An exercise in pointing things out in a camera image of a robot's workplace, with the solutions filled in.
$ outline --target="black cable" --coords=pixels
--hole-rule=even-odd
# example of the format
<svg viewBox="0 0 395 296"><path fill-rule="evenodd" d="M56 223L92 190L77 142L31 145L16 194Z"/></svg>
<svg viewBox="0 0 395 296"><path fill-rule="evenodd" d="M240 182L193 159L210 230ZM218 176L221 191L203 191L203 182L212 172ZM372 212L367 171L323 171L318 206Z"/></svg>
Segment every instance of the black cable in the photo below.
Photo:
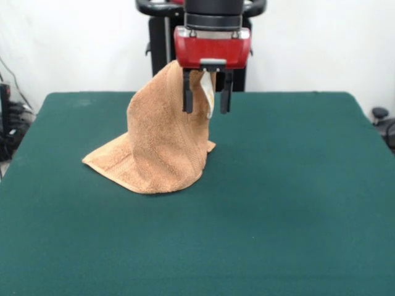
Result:
<svg viewBox="0 0 395 296"><path fill-rule="evenodd" d="M25 101L26 105L29 106L29 108L31 108L33 110L33 108L31 107L29 101L26 99L26 97L22 94L19 85L18 85L18 81L17 81L17 77L15 75L15 73L13 71L11 71L11 69L7 66L7 64L3 61L2 57L0 56L0 63L2 63L2 65L4 66L4 68L6 68L6 70L12 75L12 77L14 78L14 83L15 83L15 87L17 88L18 93L20 94L20 96L22 97L22 99Z"/></svg>
<svg viewBox="0 0 395 296"><path fill-rule="evenodd" d="M388 145L388 147L390 147L390 148L392 148L392 147L391 147L391 143L390 143L390 140L391 140L391 139L389 138L389 132L391 131L391 128L392 128L393 126L395 126L395 120L394 120L390 125L387 126L386 134L385 134L385 138L386 138L387 145Z"/></svg>

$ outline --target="orange towel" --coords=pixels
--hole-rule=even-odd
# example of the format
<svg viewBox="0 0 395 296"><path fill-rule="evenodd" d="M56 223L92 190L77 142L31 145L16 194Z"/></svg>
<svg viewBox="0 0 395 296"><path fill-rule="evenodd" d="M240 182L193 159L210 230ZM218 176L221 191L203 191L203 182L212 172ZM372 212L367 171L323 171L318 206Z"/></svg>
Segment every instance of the orange towel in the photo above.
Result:
<svg viewBox="0 0 395 296"><path fill-rule="evenodd" d="M206 165L210 111L200 80L189 77L192 114L182 112L183 74L177 61L162 69L132 98L128 132L88 154L82 162L137 193L174 192L196 182ZM215 74L211 74L213 88Z"/></svg>

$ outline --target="cable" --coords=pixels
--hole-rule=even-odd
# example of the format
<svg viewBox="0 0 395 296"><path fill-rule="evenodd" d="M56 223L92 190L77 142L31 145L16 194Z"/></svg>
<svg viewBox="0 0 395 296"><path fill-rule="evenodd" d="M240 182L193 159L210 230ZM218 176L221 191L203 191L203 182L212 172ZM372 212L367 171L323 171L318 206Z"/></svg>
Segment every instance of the cable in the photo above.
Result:
<svg viewBox="0 0 395 296"><path fill-rule="evenodd" d="M22 97L22 99L25 101L26 105L29 106L29 108L31 108L33 110L33 108L31 107L29 101L26 99L26 97L22 94L19 85L18 85L18 81L17 81L17 77L15 75L15 73L13 71L11 71L11 69L7 66L7 64L3 61L2 57L0 56L0 63L2 63L2 65L4 66L4 68L6 68L6 70L12 75L12 77L14 78L14 83L15 83L15 87L17 88L18 93L20 94L20 96Z"/></svg>

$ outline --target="green table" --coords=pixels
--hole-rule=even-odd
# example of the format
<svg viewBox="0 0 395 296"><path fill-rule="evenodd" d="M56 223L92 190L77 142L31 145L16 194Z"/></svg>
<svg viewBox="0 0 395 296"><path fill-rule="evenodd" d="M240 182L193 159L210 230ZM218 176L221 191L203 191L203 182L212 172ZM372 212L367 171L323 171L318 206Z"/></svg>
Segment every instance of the green table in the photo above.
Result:
<svg viewBox="0 0 395 296"><path fill-rule="evenodd" d="M155 196L81 163L130 97L46 99L0 185L1 296L395 295L395 160L350 95L235 94L201 180Z"/></svg>

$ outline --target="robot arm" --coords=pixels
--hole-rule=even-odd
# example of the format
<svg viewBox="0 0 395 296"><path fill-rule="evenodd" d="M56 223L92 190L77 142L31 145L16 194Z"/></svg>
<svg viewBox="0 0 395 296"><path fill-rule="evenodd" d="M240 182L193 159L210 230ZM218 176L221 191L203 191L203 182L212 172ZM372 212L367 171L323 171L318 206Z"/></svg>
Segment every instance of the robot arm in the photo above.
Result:
<svg viewBox="0 0 395 296"><path fill-rule="evenodd" d="M184 16L184 25L174 31L176 57L183 68L183 111L193 111L189 73L197 69L225 73L220 109L228 113L233 70L246 66L251 50L251 32L241 27L243 17L263 13L266 0L170 0L163 3L136 0L136 4L139 11L148 15Z"/></svg>

